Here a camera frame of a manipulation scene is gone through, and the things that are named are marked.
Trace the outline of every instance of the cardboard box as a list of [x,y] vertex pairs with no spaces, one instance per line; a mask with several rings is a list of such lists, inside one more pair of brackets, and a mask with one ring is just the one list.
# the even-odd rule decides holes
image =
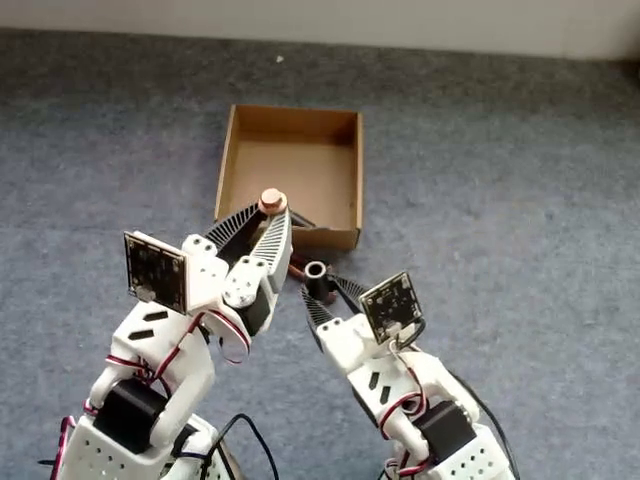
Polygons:
[[350,111],[234,105],[216,219],[275,187],[317,227],[294,227],[295,248],[351,250],[362,230],[362,115]]

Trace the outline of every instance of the red wire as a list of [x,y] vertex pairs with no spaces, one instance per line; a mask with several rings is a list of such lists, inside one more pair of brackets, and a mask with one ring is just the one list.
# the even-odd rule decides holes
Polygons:
[[387,420],[389,420],[389,417],[391,416],[391,414],[398,407],[401,407],[404,402],[406,402],[407,400],[411,400],[412,398],[415,398],[415,397],[418,397],[418,396],[421,396],[421,394],[417,393],[417,392],[407,393],[407,394],[403,395],[402,397],[400,397],[398,400],[396,400],[396,402],[393,405],[391,405],[391,407],[389,407],[389,409],[384,413],[384,415],[382,416],[382,418],[380,419],[380,422],[379,422],[380,433],[382,433],[382,438],[384,438],[385,440],[389,440],[389,436],[384,431],[384,425],[385,425],[385,423],[387,423]]
[[198,315],[196,315],[193,318],[193,321],[189,325],[189,328],[187,328],[187,331],[184,333],[182,338],[180,338],[180,341],[177,343],[177,345],[173,347],[173,350],[171,351],[171,353],[169,353],[169,355],[167,355],[167,357],[162,361],[162,363],[156,370],[156,373],[153,376],[152,380],[158,380],[160,377],[162,377],[162,374],[165,372],[169,364],[173,362],[173,360],[176,358],[178,353],[180,353],[180,343],[182,342],[184,337],[186,337],[187,334],[189,333],[193,333],[196,327],[200,324],[200,320],[202,319],[203,316],[204,316],[204,312],[200,312]]
[[427,458],[414,467],[407,467],[407,468],[398,470],[398,476],[408,477],[410,475],[415,475],[416,473],[423,472],[428,465],[429,465],[429,459]]
[[60,472],[60,466],[62,465],[62,457],[67,449],[67,435],[69,433],[69,427],[75,426],[73,417],[64,417],[60,423],[60,438],[58,439],[58,453],[56,454],[56,460],[53,464],[53,470],[51,471],[51,477],[49,480],[56,480],[58,473]]
[[[240,340],[242,341],[242,343],[244,344],[245,349],[247,350],[247,355],[249,355],[251,353],[251,347],[249,346],[249,340],[247,340],[247,337],[244,335],[244,333],[242,333],[242,330],[240,330],[231,320],[229,320],[223,313],[217,311],[217,310],[209,310],[209,313],[211,313],[212,315],[214,315],[218,320],[220,320],[222,323],[224,323],[225,325],[227,325],[229,328],[231,328],[235,334],[240,338]],[[235,360],[231,360],[227,357],[224,357],[224,359],[229,362],[232,363],[234,365],[240,365],[242,362],[237,362]]]

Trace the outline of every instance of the cable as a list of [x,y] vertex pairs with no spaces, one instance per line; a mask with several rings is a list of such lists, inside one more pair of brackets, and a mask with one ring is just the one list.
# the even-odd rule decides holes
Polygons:
[[[244,347],[245,358],[248,357],[251,354],[251,347],[249,344],[249,340],[247,340],[247,337],[244,335],[244,333],[242,333],[242,331],[221,312],[217,310],[209,310],[209,313],[213,315],[223,325],[226,325],[226,327],[236,335],[236,337],[240,340],[240,343],[242,343],[242,346]],[[242,360],[234,360],[232,358],[227,357],[224,353],[223,344],[224,344],[223,338],[220,337],[220,340],[218,341],[218,346],[220,347],[220,352],[222,353],[222,357],[231,365],[240,365],[245,358],[243,358]]]
[[280,476],[278,474],[278,468],[276,467],[276,463],[273,460],[273,455],[271,455],[271,450],[269,450],[269,446],[267,445],[267,442],[265,442],[264,438],[258,431],[258,428],[256,427],[255,423],[253,423],[253,420],[251,420],[251,418],[245,413],[238,413],[237,415],[235,415],[231,420],[229,420],[229,422],[227,422],[227,424],[222,428],[222,430],[220,430],[218,438],[216,438],[216,441],[213,442],[213,445],[209,449],[209,452],[207,452],[207,454],[205,455],[205,458],[202,463],[202,473],[200,474],[200,480],[206,480],[207,471],[209,470],[209,467],[211,466],[211,463],[213,460],[213,454],[220,447],[220,444],[222,443],[222,440],[224,440],[225,435],[229,433],[229,430],[231,430],[231,427],[233,427],[233,425],[238,420],[244,420],[245,422],[247,422],[247,424],[249,425],[249,428],[251,428],[251,431],[255,435],[258,442],[260,442],[260,446],[262,447],[262,449],[264,450],[264,453],[269,459],[269,465],[271,466],[271,470],[273,471],[274,480],[279,480]]
[[496,416],[493,414],[493,412],[489,409],[489,407],[480,399],[478,394],[473,390],[473,388],[471,388],[471,386],[466,381],[464,381],[458,375],[453,373],[451,370],[449,370],[449,373],[469,392],[469,395],[471,395],[471,397],[476,401],[476,403],[480,406],[480,408],[484,411],[484,413],[487,414],[487,416],[493,423],[494,427],[498,432],[498,435],[500,436],[500,440],[504,445],[504,449],[507,453],[509,463],[511,464],[511,470],[513,472],[513,476],[515,477],[516,480],[520,480],[520,472],[518,471],[518,464],[516,463],[515,455],[511,450],[511,445],[509,445],[509,441],[507,440],[507,436],[504,433],[504,430],[502,429],[500,422],[498,421]]
[[58,453],[53,461],[53,469],[51,470],[51,477],[49,480],[56,480],[60,473],[60,466],[62,465],[62,457],[67,449],[67,442],[69,440],[69,429],[75,428],[76,421],[73,417],[64,417],[60,423],[60,438],[58,439]]
[[171,362],[173,362],[173,359],[176,358],[176,356],[180,352],[180,343],[182,343],[182,340],[184,340],[184,337],[186,337],[190,333],[193,333],[193,331],[196,329],[196,327],[200,324],[200,320],[202,320],[203,316],[204,316],[204,312],[200,312],[199,314],[197,314],[193,318],[193,321],[189,325],[189,328],[187,328],[187,331],[184,332],[184,334],[182,335],[180,340],[178,340],[178,343],[176,344],[176,346],[173,347],[173,350],[171,350],[171,353],[169,353],[169,355],[167,355],[165,357],[165,359],[162,361],[162,363],[160,364],[160,366],[156,370],[156,373],[153,376],[153,380],[157,380],[158,378],[160,378],[162,376],[162,374],[164,373],[164,371],[169,366],[169,364]]
[[418,387],[418,391],[420,392],[420,403],[418,404],[418,407],[416,408],[415,411],[407,412],[407,413],[415,416],[423,415],[429,409],[429,400],[427,399],[427,395],[424,391],[424,388],[420,383],[420,380],[418,379],[418,375],[416,374],[415,370],[407,363],[407,361],[400,355],[401,351],[398,350],[397,340],[394,339],[394,340],[391,340],[391,342],[389,342],[389,351],[396,358],[396,360],[402,362],[404,367],[407,369],[409,376],[411,377],[413,382],[416,384],[416,386]]
[[411,345],[416,339],[424,332],[425,327],[427,326],[427,322],[424,321],[424,318],[420,317],[416,322],[418,327],[416,331],[411,334],[409,338],[407,338],[404,342],[398,342],[398,351],[402,351]]

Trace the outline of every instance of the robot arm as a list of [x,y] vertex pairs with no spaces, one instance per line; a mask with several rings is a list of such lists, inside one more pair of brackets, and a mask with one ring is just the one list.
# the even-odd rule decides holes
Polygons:
[[[141,232],[125,233],[125,247],[139,302],[113,334],[53,479],[157,480],[172,457],[163,478],[195,478],[215,439],[193,414],[214,381],[210,336],[228,358],[234,345],[248,354],[269,328],[292,253],[291,217],[284,194],[268,190],[180,248]],[[96,458],[82,453],[87,445]]]
[[[422,319],[408,275],[372,289],[353,282],[342,288],[344,279],[308,270],[302,297],[318,347],[346,376],[383,438],[394,442],[382,478],[512,480],[500,444],[478,423],[473,395],[413,343]],[[347,300],[351,318],[329,312],[332,290]]]

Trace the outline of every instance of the carpet floor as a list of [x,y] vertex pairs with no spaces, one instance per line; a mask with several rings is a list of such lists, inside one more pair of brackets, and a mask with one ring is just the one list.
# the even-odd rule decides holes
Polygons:
[[[282,56],[284,61],[277,62]],[[640,89],[608,63],[124,35],[0,34],[2,477],[45,479],[126,293],[123,230],[212,221],[233,103],[364,114],[365,227],[337,255],[408,269],[419,344],[492,407],[524,479],[640,470]],[[285,480],[373,480],[389,453],[288,280],[198,413],[251,415]],[[271,478],[248,429],[231,447]]]

